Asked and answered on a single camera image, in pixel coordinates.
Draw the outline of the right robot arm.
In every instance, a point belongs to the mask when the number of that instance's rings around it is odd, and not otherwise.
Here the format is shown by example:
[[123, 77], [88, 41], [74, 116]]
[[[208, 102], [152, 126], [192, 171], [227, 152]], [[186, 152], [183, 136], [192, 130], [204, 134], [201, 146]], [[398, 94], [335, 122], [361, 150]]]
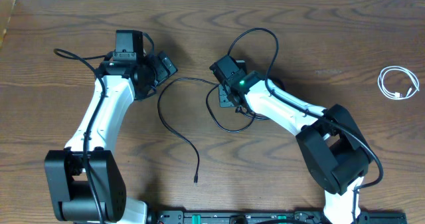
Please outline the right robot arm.
[[330, 223], [354, 223], [360, 215], [354, 189], [372, 161], [366, 143], [347, 109], [304, 102], [243, 62], [225, 55], [210, 67], [236, 106], [265, 116], [296, 137], [305, 164], [325, 191], [323, 214]]

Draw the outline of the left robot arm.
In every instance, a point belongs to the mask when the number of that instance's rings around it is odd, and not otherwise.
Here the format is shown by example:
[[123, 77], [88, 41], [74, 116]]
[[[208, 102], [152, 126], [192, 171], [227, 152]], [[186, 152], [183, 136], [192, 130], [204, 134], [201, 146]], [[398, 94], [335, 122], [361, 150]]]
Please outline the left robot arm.
[[142, 31], [118, 30], [115, 49], [92, 68], [95, 89], [77, 131], [61, 150], [51, 150], [44, 170], [59, 221], [147, 223], [148, 206], [127, 196], [114, 159], [120, 127], [130, 105], [157, 92], [177, 72], [164, 53], [145, 51]]

